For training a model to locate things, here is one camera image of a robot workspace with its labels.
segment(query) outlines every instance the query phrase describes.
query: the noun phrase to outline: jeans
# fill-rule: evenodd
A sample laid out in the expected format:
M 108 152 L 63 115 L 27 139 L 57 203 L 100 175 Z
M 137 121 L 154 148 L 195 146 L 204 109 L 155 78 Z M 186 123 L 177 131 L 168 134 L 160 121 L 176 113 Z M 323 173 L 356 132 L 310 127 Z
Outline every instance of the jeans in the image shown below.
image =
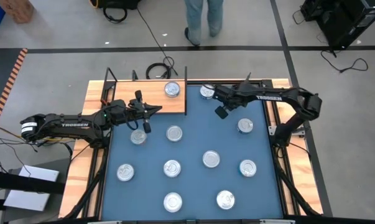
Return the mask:
M 222 29 L 223 22 L 223 0 L 208 1 L 208 25 L 210 35 L 214 37 Z M 188 24 L 188 39 L 196 45 L 201 43 L 201 13 L 204 0 L 185 0 L 186 17 Z

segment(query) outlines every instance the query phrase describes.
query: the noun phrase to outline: tin can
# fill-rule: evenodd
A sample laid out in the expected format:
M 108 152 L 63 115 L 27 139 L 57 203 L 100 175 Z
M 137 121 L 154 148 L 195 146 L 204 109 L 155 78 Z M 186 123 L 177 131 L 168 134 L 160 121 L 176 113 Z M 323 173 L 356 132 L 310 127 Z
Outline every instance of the tin can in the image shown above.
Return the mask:
M 218 196 L 216 197 L 216 202 L 218 203 L 221 209 L 229 210 L 234 206 L 235 197 L 230 191 L 222 190 L 218 193 Z
M 169 160 L 164 164 L 164 173 L 168 177 L 177 177 L 181 171 L 180 163 L 176 160 Z
M 131 141 L 133 144 L 143 144 L 147 139 L 147 134 L 140 129 L 134 130 L 131 134 Z
M 168 82 L 165 85 L 165 94 L 171 98 L 175 98 L 179 96 L 180 93 L 180 86 L 176 82 Z
M 120 181 L 129 181 L 135 174 L 135 170 L 133 166 L 130 164 L 123 164 L 118 167 L 117 170 L 117 177 Z
M 254 123 L 247 118 L 240 119 L 237 124 L 237 130 L 241 134 L 248 134 L 254 129 Z
M 183 131 L 179 126 L 172 125 L 167 130 L 167 138 L 169 141 L 177 142 L 182 139 Z
M 177 212 L 182 207 L 182 198 L 178 193 L 172 192 L 165 196 L 164 207 L 168 212 Z
M 239 171 L 245 177 L 253 177 L 256 173 L 256 165 L 249 159 L 243 160 L 239 164 Z
M 212 85 L 203 85 L 203 86 L 201 86 L 200 93 L 201 93 L 201 97 L 203 99 L 206 99 L 206 100 L 212 99 L 212 96 L 215 93 L 215 91 L 212 90 L 212 89 L 210 89 L 210 88 L 214 88 L 214 87 Z
M 206 151 L 202 156 L 202 161 L 206 167 L 215 168 L 220 163 L 220 156 L 215 151 Z

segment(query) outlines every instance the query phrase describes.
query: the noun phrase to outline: black bracket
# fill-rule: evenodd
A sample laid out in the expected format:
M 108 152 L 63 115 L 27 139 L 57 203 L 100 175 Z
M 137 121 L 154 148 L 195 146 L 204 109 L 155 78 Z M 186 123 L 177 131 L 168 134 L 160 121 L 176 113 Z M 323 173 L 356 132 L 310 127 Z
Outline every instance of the black bracket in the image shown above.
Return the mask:
M 132 70 L 132 81 L 136 81 L 138 80 L 139 78 L 137 77 L 137 74 L 136 74 L 136 71 L 135 70 Z

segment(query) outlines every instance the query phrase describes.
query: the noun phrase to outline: wooden board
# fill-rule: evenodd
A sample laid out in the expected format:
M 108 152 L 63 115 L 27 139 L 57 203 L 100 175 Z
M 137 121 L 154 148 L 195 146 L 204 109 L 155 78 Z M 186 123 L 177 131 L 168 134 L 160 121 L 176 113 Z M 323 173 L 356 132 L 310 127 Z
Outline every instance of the wooden board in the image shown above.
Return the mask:
M 288 79 L 276 79 L 272 81 L 274 88 L 290 87 Z M 282 123 L 287 122 L 295 114 L 294 109 L 287 103 L 277 103 L 277 108 L 279 110 L 280 120 Z M 271 122 L 272 125 L 275 125 L 273 116 L 271 116 Z M 298 136 L 292 136 L 291 143 L 296 144 L 304 149 L 307 148 L 305 139 Z M 287 147 L 287 153 L 291 166 L 292 178 L 294 179 L 296 188 L 315 211 L 317 211 L 318 213 L 322 213 L 322 205 L 320 203 L 320 197 L 317 191 L 312 164 L 307 152 L 296 146 L 290 145 L 289 147 Z M 285 184 L 284 192 L 287 192 L 286 199 L 288 203 L 288 211 L 290 214 L 294 214 L 289 190 L 285 186 Z M 305 214 L 302 209 L 300 209 L 300 213 L 301 215 Z
M 175 81 L 180 86 L 178 97 L 170 98 L 165 94 L 165 85 L 169 81 L 139 81 L 118 82 L 114 99 L 123 99 L 125 103 L 135 98 L 135 91 L 141 90 L 143 102 L 150 105 L 161 105 L 159 113 L 184 113 L 185 112 L 185 82 Z
M 288 88 L 289 81 L 288 79 L 273 79 L 273 85 L 274 88 Z M 164 82 L 163 80 L 138 80 L 133 83 L 134 87 L 127 88 L 126 85 L 129 85 L 131 82 L 130 80 L 122 80 L 119 81 L 118 85 L 122 83 L 122 87 L 124 88 L 123 92 L 130 92 L 130 93 L 120 93 L 120 88 L 116 89 L 116 99 L 117 97 L 133 97 L 134 91 L 137 90 L 137 88 L 140 88 L 143 90 L 143 100 L 146 101 L 148 104 L 155 104 L 156 101 L 153 101 L 153 103 L 150 103 L 149 100 L 154 100 L 154 98 L 151 98 L 150 94 L 145 94 L 144 89 L 141 87 L 141 85 L 145 85 L 145 88 L 152 88 L 153 83 L 161 83 Z M 100 109 L 101 103 L 100 103 L 100 97 L 101 97 L 101 91 L 103 89 L 103 81 L 90 81 L 88 85 L 88 90 L 86 92 L 86 98 L 85 103 L 83 106 L 83 114 L 92 114 Z M 293 114 L 294 110 L 285 103 L 278 103 L 277 104 L 281 121 L 285 122 L 287 121 Z M 293 137 L 292 143 L 302 146 L 306 148 L 305 146 L 305 140 Z M 78 154 L 85 146 L 87 145 L 86 142 L 80 140 L 77 141 L 75 144 L 73 156 Z M 322 207 L 320 203 L 320 199 L 317 192 L 317 186 L 315 184 L 315 179 L 313 175 L 312 166 L 310 163 L 310 160 L 308 158 L 308 155 L 305 151 L 295 147 L 295 146 L 289 146 L 287 148 L 288 154 L 289 154 L 289 161 L 292 169 L 292 174 L 295 182 L 295 186 L 298 188 L 299 192 L 302 194 L 302 196 L 305 198 L 305 200 L 315 209 L 317 212 L 322 212 Z M 63 195 L 62 200 L 62 206 L 60 208 L 59 217 L 64 217 L 67 215 L 71 209 L 74 207 L 74 205 L 78 202 L 80 197 L 82 196 L 83 192 L 86 189 L 87 181 L 88 181 L 88 173 L 89 168 L 91 164 L 91 158 L 92 158 L 93 150 L 88 148 L 84 152 L 82 152 L 76 159 L 73 160 L 73 162 L 70 164 L 70 170 L 68 172 L 67 177 L 67 183 L 65 186 L 65 191 Z M 96 166 L 96 170 L 98 166 L 100 165 L 101 161 L 101 155 L 102 152 L 99 153 L 99 160 L 98 164 Z M 290 211 L 290 214 L 293 214 L 292 210 L 292 203 L 290 197 L 287 195 L 287 201 L 288 201 L 288 210 Z M 89 216 L 93 216 L 93 209 L 94 204 L 96 200 L 96 191 L 92 193 L 92 200 L 90 202 L 90 209 L 89 209 Z

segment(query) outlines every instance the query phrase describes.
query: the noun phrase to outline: blue table surface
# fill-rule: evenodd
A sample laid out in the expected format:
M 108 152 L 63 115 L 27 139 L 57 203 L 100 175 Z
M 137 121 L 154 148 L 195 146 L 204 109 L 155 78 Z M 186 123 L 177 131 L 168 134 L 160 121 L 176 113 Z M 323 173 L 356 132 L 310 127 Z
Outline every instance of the blue table surface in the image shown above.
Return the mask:
M 269 145 L 268 130 L 260 101 L 238 108 L 222 120 L 214 110 L 221 104 L 200 97 L 199 86 L 187 91 L 187 116 L 184 114 L 155 114 L 151 117 L 152 132 L 141 146 L 130 141 L 126 125 L 115 127 L 109 152 L 102 221 L 111 220 L 185 220 L 185 219 L 259 219 L 281 218 L 282 211 Z M 237 122 L 249 118 L 254 130 L 240 134 Z M 183 138 L 170 142 L 166 130 L 180 126 Z M 215 150 L 220 164 L 206 168 L 202 155 Z M 174 179 L 163 172 L 164 164 L 178 160 L 182 171 Z M 243 177 L 239 163 L 250 159 L 256 163 L 254 177 Z M 135 176 L 129 182 L 118 180 L 116 171 L 121 164 L 131 164 Z M 216 195 L 229 190 L 236 202 L 232 209 L 222 210 Z M 182 208 L 169 213 L 164 208 L 164 197 L 178 193 Z

